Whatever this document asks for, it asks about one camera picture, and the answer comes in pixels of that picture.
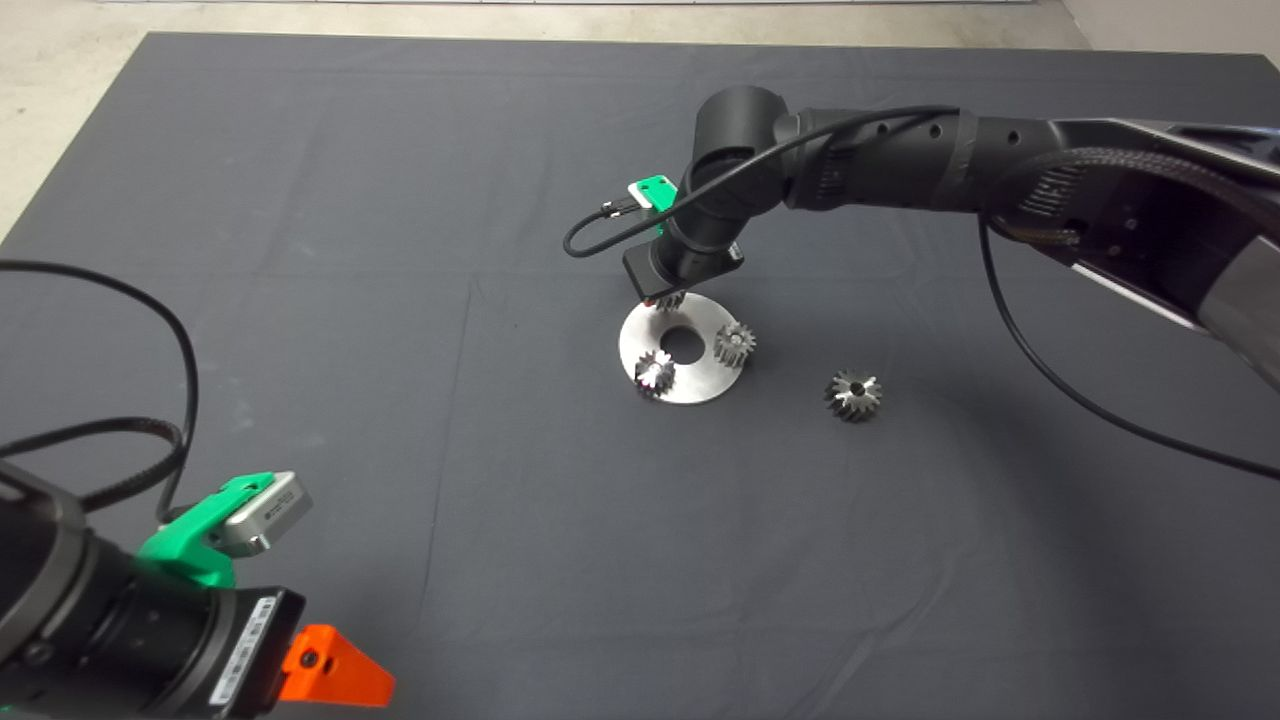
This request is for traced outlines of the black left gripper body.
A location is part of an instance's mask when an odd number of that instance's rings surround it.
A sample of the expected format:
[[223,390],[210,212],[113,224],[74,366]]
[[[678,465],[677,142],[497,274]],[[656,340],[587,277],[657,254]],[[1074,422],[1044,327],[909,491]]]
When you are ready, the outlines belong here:
[[195,665],[189,715],[259,719],[274,710],[306,606],[284,587],[215,589],[212,629]]

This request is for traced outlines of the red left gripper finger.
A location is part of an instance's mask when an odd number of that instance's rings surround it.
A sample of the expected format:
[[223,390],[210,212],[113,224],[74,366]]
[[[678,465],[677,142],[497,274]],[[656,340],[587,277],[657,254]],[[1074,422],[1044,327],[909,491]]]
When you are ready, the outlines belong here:
[[308,624],[297,633],[282,662],[276,700],[384,708],[394,692],[394,676],[335,626]]

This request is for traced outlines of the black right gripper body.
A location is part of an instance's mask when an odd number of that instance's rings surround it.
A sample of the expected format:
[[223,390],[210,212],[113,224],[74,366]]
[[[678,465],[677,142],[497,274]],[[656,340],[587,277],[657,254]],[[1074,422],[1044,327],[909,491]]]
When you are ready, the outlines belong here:
[[623,268],[641,301],[657,301],[736,272],[745,256],[736,243],[703,252],[678,240],[653,240],[627,249]]

